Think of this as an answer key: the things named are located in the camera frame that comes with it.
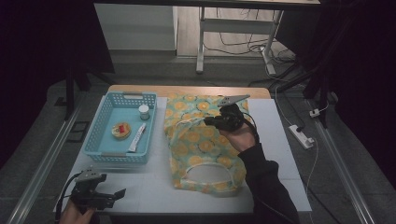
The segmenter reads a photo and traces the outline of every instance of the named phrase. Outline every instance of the white wall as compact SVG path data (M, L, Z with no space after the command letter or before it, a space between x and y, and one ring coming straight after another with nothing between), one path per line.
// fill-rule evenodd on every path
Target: white wall
M95 8L109 49L177 48L175 7L95 4Z

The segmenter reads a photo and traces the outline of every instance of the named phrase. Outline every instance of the power strip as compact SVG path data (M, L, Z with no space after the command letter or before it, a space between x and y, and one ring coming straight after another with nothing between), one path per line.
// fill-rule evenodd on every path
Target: power strip
M301 145L305 149L309 149L314 145L314 139L313 138L307 138L303 132L297 132L297 125L291 125L289 126L289 130L291 133L297 138L297 140L301 143Z

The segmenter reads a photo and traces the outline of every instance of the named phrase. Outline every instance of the yellow and green fabric bag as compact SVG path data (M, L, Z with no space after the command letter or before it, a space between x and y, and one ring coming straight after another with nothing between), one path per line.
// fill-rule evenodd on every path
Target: yellow and green fabric bag
M218 116L220 100L209 95L170 94L165 112L164 130L170 148L170 165L176 189L203 193L222 193L237 190L245 179L244 163L228 139L213 126L206 126L204 118ZM248 113L248 101L237 103ZM188 171L200 165L225 168L230 180L203 183L188 179Z

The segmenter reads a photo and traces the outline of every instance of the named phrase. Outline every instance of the black sleeve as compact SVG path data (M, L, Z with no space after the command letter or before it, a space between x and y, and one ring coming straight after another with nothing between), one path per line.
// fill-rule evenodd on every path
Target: black sleeve
M255 223L300 223L294 203L277 176L279 165L265 159L262 144L238 156L247 169L246 181L253 194Z

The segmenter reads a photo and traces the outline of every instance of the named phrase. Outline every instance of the blue plastic basket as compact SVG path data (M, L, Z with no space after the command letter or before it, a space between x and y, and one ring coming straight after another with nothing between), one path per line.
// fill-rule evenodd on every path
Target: blue plastic basket
M148 105L149 119L140 118L139 106ZM148 161L157 94L155 92L110 91L99 104L92 126L82 145L83 152L96 162L115 164L145 164ZM131 133L124 140L112 135L112 128L119 122L128 122ZM137 145L136 152L128 152L139 127L146 122L146 130Z

